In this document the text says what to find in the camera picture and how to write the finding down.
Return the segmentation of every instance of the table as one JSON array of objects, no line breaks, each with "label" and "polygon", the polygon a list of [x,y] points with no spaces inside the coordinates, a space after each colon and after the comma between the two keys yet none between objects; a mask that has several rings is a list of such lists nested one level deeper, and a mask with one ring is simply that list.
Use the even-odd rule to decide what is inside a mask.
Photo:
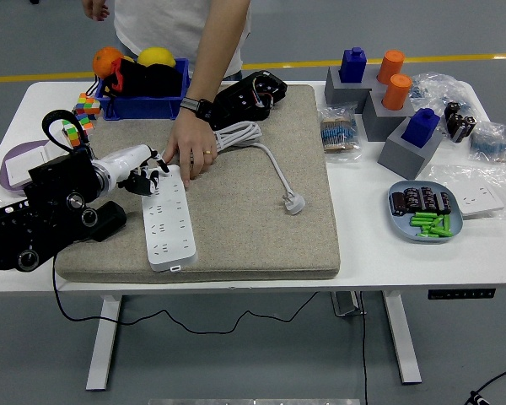
[{"label": "table", "polygon": [[[318,105],[324,105],[324,82],[288,84],[311,85],[315,89]],[[90,83],[84,82],[41,82],[31,85],[0,145],[0,165],[3,156],[20,142],[45,139],[40,128],[43,116],[55,109],[71,109],[78,95],[89,86]],[[485,111],[482,111],[482,115],[487,116]],[[358,129],[364,134],[360,116],[357,116],[357,122]],[[401,178],[376,163],[383,143],[369,143],[364,137],[362,143],[363,155],[359,162],[327,163],[342,258],[340,271],[332,279],[91,284],[72,283],[57,277],[57,287],[62,293],[101,295],[101,314],[113,319],[118,317],[121,297],[129,294],[310,290],[330,291],[333,297],[337,291],[381,290],[384,292],[401,379],[404,383],[421,382],[401,291],[506,286],[506,221],[466,221],[460,234],[444,244],[416,244],[402,239],[390,226],[387,208],[388,190]],[[469,165],[470,160],[462,148],[455,153],[453,149],[441,147],[430,164]],[[0,200],[12,203],[19,199],[22,198],[0,187]],[[502,258],[496,252],[503,252]],[[50,262],[32,273],[2,271],[0,295],[52,293],[51,272]],[[115,333],[116,324],[100,322],[87,390],[103,390],[106,387]]]}]

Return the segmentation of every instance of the felt mat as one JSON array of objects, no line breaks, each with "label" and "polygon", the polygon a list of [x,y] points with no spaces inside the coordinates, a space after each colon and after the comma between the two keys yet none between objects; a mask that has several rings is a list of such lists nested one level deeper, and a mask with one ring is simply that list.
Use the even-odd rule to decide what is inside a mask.
[{"label": "felt mat", "polygon": [[[91,145],[98,157],[140,143],[163,150],[169,120],[99,119]],[[320,140],[315,93],[288,86],[287,96],[260,121],[261,141],[274,154],[290,186],[306,205],[286,213],[285,193],[271,161],[258,148],[223,151],[186,192],[198,261],[178,273],[156,273],[148,262],[141,197],[116,188],[127,224],[102,242],[76,243],[58,254],[63,278],[93,283],[320,279],[339,271],[336,222]]]}]

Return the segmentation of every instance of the smartwatch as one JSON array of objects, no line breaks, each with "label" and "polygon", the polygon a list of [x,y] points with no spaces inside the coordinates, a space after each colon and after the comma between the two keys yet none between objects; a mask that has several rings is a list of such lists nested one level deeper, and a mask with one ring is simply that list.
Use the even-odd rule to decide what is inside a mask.
[{"label": "smartwatch", "polygon": [[208,100],[200,99],[199,101],[194,99],[188,99],[184,97],[182,102],[180,103],[180,107],[186,108],[187,110],[191,110],[195,113],[197,118],[200,118],[206,122],[210,122],[210,117],[212,116],[213,103]]}]

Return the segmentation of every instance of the gray block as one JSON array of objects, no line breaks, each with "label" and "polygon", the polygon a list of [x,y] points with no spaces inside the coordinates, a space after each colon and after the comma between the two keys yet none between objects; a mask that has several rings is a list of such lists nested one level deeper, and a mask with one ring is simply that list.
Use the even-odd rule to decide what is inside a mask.
[{"label": "gray block", "polygon": [[410,120],[406,118],[386,139],[378,162],[399,176],[414,180],[429,163],[444,135],[435,130],[423,148],[419,148],[401,137]]},{"label": "gray block", "polygon": [[370,91],[385,93],[386,86],[377,80],[380,66],[366,65],[362,83],[342,83],[339,78],[339,66],[330,66],[326,77],[324,97],[328,105],[357,103],[357,114],[362,114],[365,101]]},{"label": "gray block", "polygon": [[414,115],[414,108],[408,97],[403,108],[398,111],[385,108],[382,105],[384,97],[385,92],[371,91],[363,107],[363,127],[370,142],[384,142],[405,118]]}]

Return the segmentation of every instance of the orange cylinder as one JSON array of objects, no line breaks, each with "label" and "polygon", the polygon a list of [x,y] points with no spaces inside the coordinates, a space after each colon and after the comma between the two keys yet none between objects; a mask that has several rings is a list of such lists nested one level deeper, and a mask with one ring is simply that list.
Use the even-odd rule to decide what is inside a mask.
[{"label": "orange cylinder", "polygon": [[405,74],[394,74],[390,78],[388,89],[382,100],[382,105],[392,111],[397,111],[403,108],[405,99],[412,86],[412,79]]},{"label": "orange cylinder", "polygon": [[390,78],[401,71],[403,61],[405,61],[405,54],[403,52],[395,49],[386,51],[385,57],[382,59],[382,64],[380,65],[377,80],[382,84],[390,84]]}]

